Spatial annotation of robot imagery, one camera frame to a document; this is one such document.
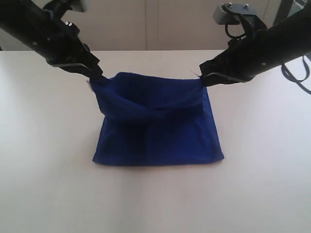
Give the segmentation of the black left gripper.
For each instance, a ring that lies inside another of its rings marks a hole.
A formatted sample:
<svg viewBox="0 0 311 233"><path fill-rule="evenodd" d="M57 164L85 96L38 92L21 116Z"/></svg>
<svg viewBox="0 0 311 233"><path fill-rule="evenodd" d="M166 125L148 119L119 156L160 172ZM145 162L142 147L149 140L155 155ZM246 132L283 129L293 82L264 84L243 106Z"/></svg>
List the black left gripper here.
<svg viewBox="0 0 311 233"><path fill-rule="evenodd" d="M104 79L99 59L79 39L75 24L45 24L37 27L36 53L49 65L71 73L84 73L90 80Z"/></svg>

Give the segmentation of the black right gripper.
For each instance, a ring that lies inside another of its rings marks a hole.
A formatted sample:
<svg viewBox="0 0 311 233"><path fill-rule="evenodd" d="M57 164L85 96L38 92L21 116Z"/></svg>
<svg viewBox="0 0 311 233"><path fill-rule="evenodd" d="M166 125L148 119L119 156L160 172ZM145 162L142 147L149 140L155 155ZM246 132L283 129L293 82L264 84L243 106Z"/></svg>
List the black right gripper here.
<svg viewBox="0 0 311 233"><path fill-rule="evenodd" d="M269 48L267 41L230 41L224 52L199 65L202 85L251 81L270 69Z"/></svg>

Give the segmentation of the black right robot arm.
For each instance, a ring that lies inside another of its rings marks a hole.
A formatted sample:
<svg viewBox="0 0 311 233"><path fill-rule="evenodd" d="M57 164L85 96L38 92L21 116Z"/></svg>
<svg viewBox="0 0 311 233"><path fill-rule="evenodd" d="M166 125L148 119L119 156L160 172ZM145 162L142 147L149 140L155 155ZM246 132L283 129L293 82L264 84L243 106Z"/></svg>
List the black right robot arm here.
<svg viewBox="0 0 311 233"><path fill-rule="evenodd" d="M311 5L267 28L248 4L220 4L214 14L219 25L241 24L244 32L230 37L228 48L200 65L203 86L245 83L255 76L311 51Z"/></svg>

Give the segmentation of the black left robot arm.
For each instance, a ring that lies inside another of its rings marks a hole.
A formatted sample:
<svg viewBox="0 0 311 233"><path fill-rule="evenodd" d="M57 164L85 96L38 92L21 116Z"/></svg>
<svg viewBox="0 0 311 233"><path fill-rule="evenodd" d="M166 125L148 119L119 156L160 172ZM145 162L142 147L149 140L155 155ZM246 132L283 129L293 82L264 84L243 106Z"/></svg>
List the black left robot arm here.
<svg viewBox="0 0 311 233"><path fill-rule="evenodd" d="M83 0L51 0L40 8L31 0L2 0L0 28L52 67L90 79L102 78L100 60L80 40L80 29L62 20L67 11L86 12L86 4Z"/></svg>

